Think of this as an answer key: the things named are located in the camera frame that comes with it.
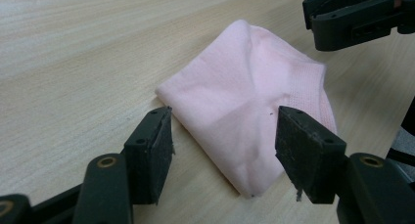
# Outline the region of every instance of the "robotic arm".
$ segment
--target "robotic arm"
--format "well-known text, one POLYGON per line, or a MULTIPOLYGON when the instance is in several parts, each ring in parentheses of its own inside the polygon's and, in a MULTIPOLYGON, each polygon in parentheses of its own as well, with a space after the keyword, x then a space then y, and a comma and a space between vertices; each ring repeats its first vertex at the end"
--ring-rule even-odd
POLYGON ((304 0, 315 48, 336 51, 391 34, 415 32, 415 0, 304 0))

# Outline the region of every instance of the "wooden table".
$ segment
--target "wooden table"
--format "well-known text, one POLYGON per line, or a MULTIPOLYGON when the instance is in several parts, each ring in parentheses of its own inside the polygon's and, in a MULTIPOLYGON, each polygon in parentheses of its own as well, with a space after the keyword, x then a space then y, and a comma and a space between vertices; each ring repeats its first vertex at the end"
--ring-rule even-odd
MULTIPOLYGON (((415 35, 322 53, 302 0, 0 0, 0 195, 32 204, 118 153, 154 90, 231 22, 244 19, 327 64, 325 88, 347 154, 384 157, 415 93, 415 35)), ((284 174, 262 198, 239 196, 173 119, 177 155, 160 203, 137 223, 337 223, 335 205, 296 202, 284 174)))

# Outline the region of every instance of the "light wooden surface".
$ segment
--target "light wooden surface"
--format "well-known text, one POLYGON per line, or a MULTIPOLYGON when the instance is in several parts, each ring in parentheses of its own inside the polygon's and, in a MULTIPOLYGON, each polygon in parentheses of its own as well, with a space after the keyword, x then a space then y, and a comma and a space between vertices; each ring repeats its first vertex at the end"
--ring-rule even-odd
MULTIPOLYGON (((118 153, 154 90, 228 24, 245 19, 327 64, 326 91, 347 154, 384 157, 415 93, 415 35, 332 53, 314 49, 302 0, 0 0, 0 195, 32 204, 118 153)), ((175 119, 177 155, 158 206, 136 223, 337 223, 335 205, 296 202, 284 174, 245 200, 175 119)))

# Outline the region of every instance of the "table surface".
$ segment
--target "table surface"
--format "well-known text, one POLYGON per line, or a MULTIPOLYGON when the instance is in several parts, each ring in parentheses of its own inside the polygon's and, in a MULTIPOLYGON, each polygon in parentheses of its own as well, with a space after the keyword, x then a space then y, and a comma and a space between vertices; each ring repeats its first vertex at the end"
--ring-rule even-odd
MULTIPOLYGON (((384 157, 415 93, 415 35, 337 52, 314 49, 302 0, 0 0, 0 195, 45 201, 118 153, 154 91, 231 22, 269 29, 327 64, 325 88, 356 152, 384 157)), ((246 200, 173 119, 176 156, 160 203, 137 223, 337 223, 336 205, 296 202, 284 174, 246 200)))

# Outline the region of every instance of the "pink cloth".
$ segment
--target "pink cloth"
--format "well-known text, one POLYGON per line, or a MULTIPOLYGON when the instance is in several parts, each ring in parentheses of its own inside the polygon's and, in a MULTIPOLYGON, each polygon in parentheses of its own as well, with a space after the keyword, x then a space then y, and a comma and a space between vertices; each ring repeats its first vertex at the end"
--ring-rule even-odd
POLYGON ((236 21, 156 93, 233 186, 254 197, 284 170, 274 149, 279 106, 336 133, 324 74, 268 30, 236 21))

